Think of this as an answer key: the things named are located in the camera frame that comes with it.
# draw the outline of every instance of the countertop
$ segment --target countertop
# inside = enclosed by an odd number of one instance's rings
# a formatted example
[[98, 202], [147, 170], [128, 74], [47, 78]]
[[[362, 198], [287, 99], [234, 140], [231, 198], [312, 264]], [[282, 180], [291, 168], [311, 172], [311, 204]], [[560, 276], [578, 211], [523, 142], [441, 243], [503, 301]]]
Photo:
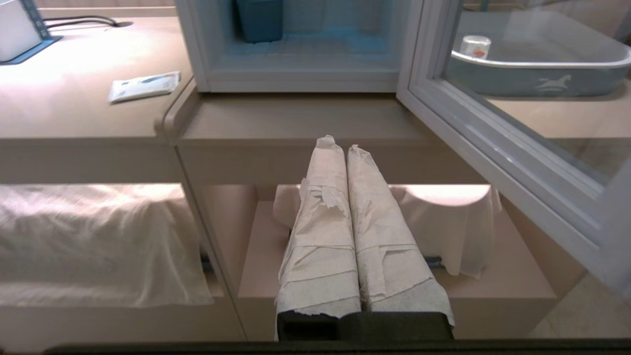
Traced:
[[[487, 100], [555, 142], [631, 142], [629, 80], [602, 97]], [[439, 141], [394, 95], [213, 94], [202, 95], [198, 105], [180, 137], [183, 145], [311, 142], [325, 134], [394, 145]]]
[[394, 94], [202, 95], [179, 145], [311, 147], [324, 135], [342, 145], [444, 145]]
[[487, 100], [545, 138], [631, 138], [631, 81], [627, 79], [605, 96]]
[[[40, 140], [164, 141], [162, 119], [192, 80], [177, 17], [119, 18], [129, 27], [64, 27], [64, 38], [22, 64], [0, 66], [0, 144]], [[170, 95], [120, 104], [113, 80], [180, 71]]]

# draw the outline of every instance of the tile floor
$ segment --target tile floor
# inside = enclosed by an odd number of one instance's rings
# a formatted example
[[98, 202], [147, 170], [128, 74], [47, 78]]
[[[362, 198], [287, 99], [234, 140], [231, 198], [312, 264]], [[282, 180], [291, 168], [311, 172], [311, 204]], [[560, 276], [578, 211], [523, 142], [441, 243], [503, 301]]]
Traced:
[[631, 338], [631, 306], [587, 274], [530, 338]]

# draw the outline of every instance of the white cloth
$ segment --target white cloth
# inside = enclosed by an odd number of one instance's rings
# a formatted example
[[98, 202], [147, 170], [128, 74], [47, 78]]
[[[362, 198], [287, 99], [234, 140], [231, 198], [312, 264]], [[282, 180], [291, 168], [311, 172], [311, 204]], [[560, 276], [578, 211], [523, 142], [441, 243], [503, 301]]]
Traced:
[[278, 185], [274, 197], [274, 219], [291, 229], [300, 210], [300, 185]]
[[451, 275], [479, 278], [495, 245], [502, 210], [490, 185], [391, 186], [403, 218], [424, 256], [440, 256]]
[[0, 306], [213, 302], [182, 188], [0, 186]]
[[344, 151], [317, 140], [278, 274], [276, 312], [342, 317], [361, 311]]
[[445, 290], [423, 259], [370, 153], [348, 151], [360, 292], [370, 311], [437, 311], [454, 324]]

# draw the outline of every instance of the black cable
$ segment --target black cable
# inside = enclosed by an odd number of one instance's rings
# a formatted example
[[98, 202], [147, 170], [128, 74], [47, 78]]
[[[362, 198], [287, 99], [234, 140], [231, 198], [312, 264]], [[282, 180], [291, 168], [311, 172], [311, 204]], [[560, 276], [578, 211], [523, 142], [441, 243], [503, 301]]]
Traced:
[[109, 18], [105, 16], [98, 16], [98, 15], [44, 18], [44, 21], [64, 21], [64, 20], [77, 20], [77, 21], [53, 23], [52, 25], [46, 25], [46, 27], [53, 28], [53, 27], [61, 27], [61, 26], [79, 25], [81, 23], [103, 23], [105, 25], [110, 25], [112, 27], [122, 26], [119, 22], [116, 22], [113, 18]]

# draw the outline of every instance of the plastic container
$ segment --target plastic container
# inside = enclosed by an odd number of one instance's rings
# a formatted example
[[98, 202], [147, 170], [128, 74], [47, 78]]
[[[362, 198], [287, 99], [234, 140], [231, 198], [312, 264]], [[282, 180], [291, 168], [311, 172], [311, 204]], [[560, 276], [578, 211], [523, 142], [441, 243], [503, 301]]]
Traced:
[[236, 0], [241, 32], [248, 43], [283, 38], [283, 0]]
[[[482, 35], [493, 42], [488, 57], [458, 51], [469, 35]], [[620, 85], [631, 68], [630, 51], [560, 13], [464, 12], [447, 75], [483, 95], [606, 95]]]
[[460, 53], [474, 58], [486, 59], [491, 48], [491, 40], [484, 36], [464, 36]]

